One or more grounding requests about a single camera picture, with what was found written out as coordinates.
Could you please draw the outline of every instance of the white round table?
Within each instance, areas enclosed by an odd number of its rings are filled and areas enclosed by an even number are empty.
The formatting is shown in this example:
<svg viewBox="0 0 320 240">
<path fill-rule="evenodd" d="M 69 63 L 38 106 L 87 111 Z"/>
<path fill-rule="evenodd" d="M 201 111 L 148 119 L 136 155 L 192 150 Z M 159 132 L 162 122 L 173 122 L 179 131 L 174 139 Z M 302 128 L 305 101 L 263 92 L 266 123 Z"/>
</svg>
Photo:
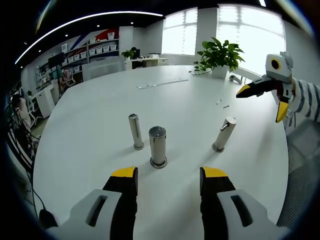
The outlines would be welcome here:
<svg viewBox="0 0 320 240">
<path fill-rule="evenodd" d="M 288 148 L 284 126 L 275 123 L 270 92 L 238 99 L 241 88 L 210 74 L 192 76 L 192 66 L 122 71 L 71 87 L 46 123 L 34 165 L 34 189 L 61 225 L 71 208 L 111 173 L 138 167 L 134 239 L 203 239 L 201 166 L 225 171 L 267 209 L 276 223 L 285 200 Z M 186 80 L 146 89 L 137 86 Z M 138 114 L 144 149 L 133 148 L 128 116 Z M 236 126 L 225 150 L 212 143 L 225 117 Z M 148 131 L 166 129 L 168 164 L 150 164 Z"/>
</svg>

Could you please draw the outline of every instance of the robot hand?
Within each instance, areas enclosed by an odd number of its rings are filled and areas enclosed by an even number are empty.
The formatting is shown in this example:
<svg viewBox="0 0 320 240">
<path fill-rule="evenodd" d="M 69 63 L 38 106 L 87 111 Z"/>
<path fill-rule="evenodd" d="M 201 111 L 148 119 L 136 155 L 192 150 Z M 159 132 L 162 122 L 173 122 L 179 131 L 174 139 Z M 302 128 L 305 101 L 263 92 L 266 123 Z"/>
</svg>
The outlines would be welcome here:
<svg viewBox="0 0 320 240">
<path fill-rule="evenodd" d="M 289 100 L 292 95 L 292 68 L 294 61 L 287 52 L 277 54 L 268 54 L 265 62 L 265 72 L 261 78 L 254 80 L 252 83 L 244 85 L 236 94 L 237 98 L 248 98 L 253 95 L 257 97 L 277 90 L 279 98 L 279 107 L 275 122 L 279 123 L 286 116 Z"/>
</svg>

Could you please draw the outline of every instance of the curved light strip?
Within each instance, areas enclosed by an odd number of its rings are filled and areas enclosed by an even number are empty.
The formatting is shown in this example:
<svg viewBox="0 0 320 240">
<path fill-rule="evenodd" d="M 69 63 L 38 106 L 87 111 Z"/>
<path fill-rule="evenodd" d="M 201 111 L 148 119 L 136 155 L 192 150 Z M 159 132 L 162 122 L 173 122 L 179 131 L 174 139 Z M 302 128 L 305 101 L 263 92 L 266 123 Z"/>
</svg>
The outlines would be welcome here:
<svg viewBox="0 0 320 240">
<path fill-rule="evenodd" d="M 69 24 L 73 24 L 77 21 L 83 20 L 83 19 L 88 19 L 88 18 L 92 18 L 92 17 L 97 17 L 97 16 L 102 16 L 102 15 L 109 15 L 109 14 L 145 14 L 145 15 L 152 15 L 152 16 L 158 16 L 158 17 L 162 17 L 162 14 L 157 14 L 157 13 L 152 13 L 152 12 L 145 12 L 145 11 L 109 11 L 109 12 L 101 12 L 101 13 L 96 13 L 96 14 L 92 14 L 92 15 L 88 15 L 88 16 L 83 16 L 80 18 L 77 18 L 75 20 L 66 22 L 65 24 L 62 24 L 61 26 L 56 27 L 55 29 L 52 29 L 51 31 L 49 31 L 48 33 L 46 33 L 45 35 L 43 35 L 42 37 L 40 37 L 38 40 L 36 40 L 34 43 L 32 43 L 22 54 L 21 56 L 15 61 L 14 64 L 17 64 L 17 62 L 19 62 L 19 60 L 34 46 L 36 45 L 38 42 L 40 42 L 42 39 L 44 39 L 46 36 L 52 34 L 54 31 L 57 31 L 58 29 L 61 29 Z"/>
</svg>

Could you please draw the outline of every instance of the small plant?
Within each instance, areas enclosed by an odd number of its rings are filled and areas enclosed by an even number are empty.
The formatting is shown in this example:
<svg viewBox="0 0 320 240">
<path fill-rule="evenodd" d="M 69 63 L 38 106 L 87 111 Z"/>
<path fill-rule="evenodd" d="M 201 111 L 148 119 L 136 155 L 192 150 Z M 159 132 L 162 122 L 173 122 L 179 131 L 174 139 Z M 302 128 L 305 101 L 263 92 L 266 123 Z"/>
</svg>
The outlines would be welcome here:
<svg viewBox="0 0 320 240">
<path fill-rule="evenodd" d="M 197 54 L 201 56 L 200 62 L 195 61 L 194 64 L 197 64 L 194 68 L 194 72 L 199 74 L 206 74 L 211 72 L 215 67 L 224 65 L 229 66 L 230 72 L 236 70 L 239 66 L 238 61 L 245 60 L 239 56 L 239 53 L 243 51 L 239 48 L 238 44 L 229 43 L 228 40 L 225 40 L 223 44 L 212 37 L 213 41 L 203 41 L 202 46 L 203 51 L 198 51 Z"/>
<path fill-rule="evenodd" d="M 124 56 L 125 58 L 133 58 L 134 54 L 135 54 L 135 52 L 132 50 L 126 50 L 121 53 L 121 55 Z"/>
</svg>

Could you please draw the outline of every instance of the window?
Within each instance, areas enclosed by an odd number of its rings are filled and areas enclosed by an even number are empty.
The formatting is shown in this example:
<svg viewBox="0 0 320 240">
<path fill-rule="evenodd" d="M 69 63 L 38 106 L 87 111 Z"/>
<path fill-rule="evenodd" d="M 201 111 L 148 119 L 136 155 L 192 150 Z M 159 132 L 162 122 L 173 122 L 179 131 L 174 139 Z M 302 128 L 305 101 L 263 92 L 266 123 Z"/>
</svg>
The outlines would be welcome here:
<svg viewBox="0 0 320 240">
<path fill-rule="evenodd" d="M 198 9 L 191 8 L 165 17 L 162 54 L 195 55 Z"/>
<path fill-rule="evenodd" d="M 245 60 L 239 67 L 253 73 L 266 74 L 267 55 L 286 50 L 284 22 L 274 12 L 253 6 L 220 4 L 217 22 L 217 38 L 239 44 Z"/>
</svg>

